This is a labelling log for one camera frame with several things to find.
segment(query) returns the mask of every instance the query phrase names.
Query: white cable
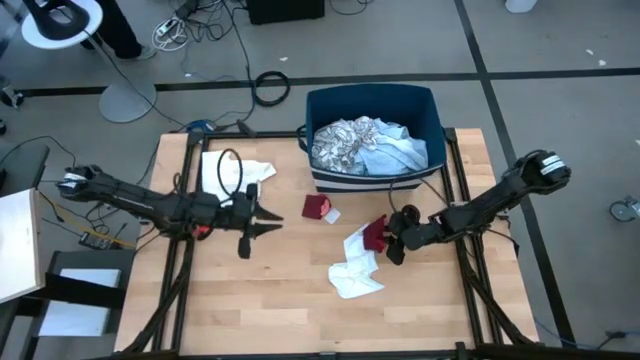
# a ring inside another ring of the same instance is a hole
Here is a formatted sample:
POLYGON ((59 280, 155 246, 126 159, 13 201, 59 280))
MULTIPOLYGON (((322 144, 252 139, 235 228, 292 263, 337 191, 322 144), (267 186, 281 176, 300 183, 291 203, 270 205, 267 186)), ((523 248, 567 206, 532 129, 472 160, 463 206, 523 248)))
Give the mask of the white cable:
POLYGON ((153 46, 154 48, 160 51, 171 52, 171 51, 180 50, 185 45, 187 45, 189 38, 187 37, 187 33, 184 31, 185 23, 182 20, 177 20, 177 21, 178 23, 173 27, 175 28, 175 32, 173 34, 171 33, 174 30, 172 28, 172 29, 169 29, 169 31, 167 31, 167 33, 162 36, 158 34, 158 29, 160 29, 167 22, 167 20, 158 24, 158 26, 156 26, 155 29, 153 29, 153 32, 151 33, 151 46, 153 46), (170 47, 169 45, 173 43, 177 43, 179 45, 175 47, 170 47))

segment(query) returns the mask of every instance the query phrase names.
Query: blue storage bin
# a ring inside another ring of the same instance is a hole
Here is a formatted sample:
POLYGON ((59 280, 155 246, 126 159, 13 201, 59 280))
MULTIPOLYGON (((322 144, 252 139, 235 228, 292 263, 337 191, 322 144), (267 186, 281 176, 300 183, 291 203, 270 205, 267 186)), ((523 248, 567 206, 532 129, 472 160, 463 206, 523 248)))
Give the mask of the blue storage bin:
POLYGON ((306 124, 298 129, 298 143, 309 156, 320 193, 386 191, 392 181, 394 189, 415 189, 421 184, 420 179, 443 166, 447 157, 433 93, 428 88, 412 85, 346 85, 309 92, 306 124), (428 168, 398 176, 357 176, 314 167, 310 149, 315 132, 337 120, 355 120, 361 116, 406 126, 411 137, 425 140, 428 168))

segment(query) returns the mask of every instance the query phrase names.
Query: blue cloth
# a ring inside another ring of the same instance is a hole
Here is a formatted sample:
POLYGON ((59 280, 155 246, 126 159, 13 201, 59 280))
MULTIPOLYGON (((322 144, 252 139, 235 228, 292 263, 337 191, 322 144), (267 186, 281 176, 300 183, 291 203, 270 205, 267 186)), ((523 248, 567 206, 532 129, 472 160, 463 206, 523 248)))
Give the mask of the blue cloth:
POLYGON ((373 120, 378 129, 375 145, 363 145, 349 173, 353 175, 400 175, 424 170, 429 165, 427 144, 413 139, 406 127, 373 120))

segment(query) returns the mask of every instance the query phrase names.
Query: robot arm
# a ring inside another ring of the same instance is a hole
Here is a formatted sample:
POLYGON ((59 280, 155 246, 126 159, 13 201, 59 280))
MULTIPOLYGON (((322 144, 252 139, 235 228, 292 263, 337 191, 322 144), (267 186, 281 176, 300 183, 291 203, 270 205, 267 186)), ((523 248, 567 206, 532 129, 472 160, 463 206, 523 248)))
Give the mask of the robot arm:
POLYGON ((246 193, 235 193, 232 204, 223 207, 217 196, 205 192, 160 194, 129 184, 104 173, 98 166, 67 169, 64 179, 56 184, 60 195, 71 201, 100 201, 133 216, 148 219, 164 235, 184 239, 205 239, 213 229, 243 232, 238 255, 248 259, 250 240, 281 224, 254 223, 253 218, 281 221, 282 217, 263 209, 258 203, 256 184, 246 193))
POLYGON ((516 161, 496 186, 464 205, 429 216, 425 224, 420 223, 420 213, 414 206, 405 206, 389 219, 392 241, 387 256, 400 265, 405 246, 417 250, 482 233, 499 212, 514 208, 529 194, 547 195, 563 188, 570 176, 571 170, 554 152, 536 150, 516 161))

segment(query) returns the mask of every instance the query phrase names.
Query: black box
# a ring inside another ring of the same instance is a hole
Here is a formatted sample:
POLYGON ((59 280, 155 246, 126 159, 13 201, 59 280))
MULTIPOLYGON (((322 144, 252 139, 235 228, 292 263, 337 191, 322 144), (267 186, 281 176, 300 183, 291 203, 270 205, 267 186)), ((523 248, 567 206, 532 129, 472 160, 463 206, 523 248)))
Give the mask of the black box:
POLYGON ((254 25, 324 16, 324 0, 247 0, 254 25))

